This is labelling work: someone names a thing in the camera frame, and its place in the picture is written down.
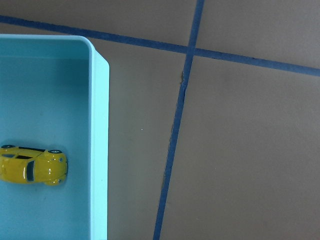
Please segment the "yellow beetle toy car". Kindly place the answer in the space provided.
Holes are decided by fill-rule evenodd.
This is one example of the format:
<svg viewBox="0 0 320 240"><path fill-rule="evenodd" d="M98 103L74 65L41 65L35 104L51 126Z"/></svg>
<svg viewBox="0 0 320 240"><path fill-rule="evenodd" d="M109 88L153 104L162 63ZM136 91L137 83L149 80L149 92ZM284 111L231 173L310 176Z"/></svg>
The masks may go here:
<svg viewBox="0 0 320 240"><path fill-rule="evenodd" d="M0 179L14 184L61 184L68 174L66 155L58 149L15 145L0 147Z"/></svg>

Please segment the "blue plastic bin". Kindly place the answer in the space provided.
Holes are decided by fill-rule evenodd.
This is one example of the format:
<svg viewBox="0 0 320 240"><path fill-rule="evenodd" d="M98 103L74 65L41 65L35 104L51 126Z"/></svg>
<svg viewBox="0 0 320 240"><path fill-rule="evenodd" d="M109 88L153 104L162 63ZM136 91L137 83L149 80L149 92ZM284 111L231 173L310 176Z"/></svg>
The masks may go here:
<svg viewBox="0 0 320 240"><path fill-rule="evenodd" d="M3 240L105 240L108 62L82 36L0 36L0 143L58 149L66 180L0 184Z"/></svg>

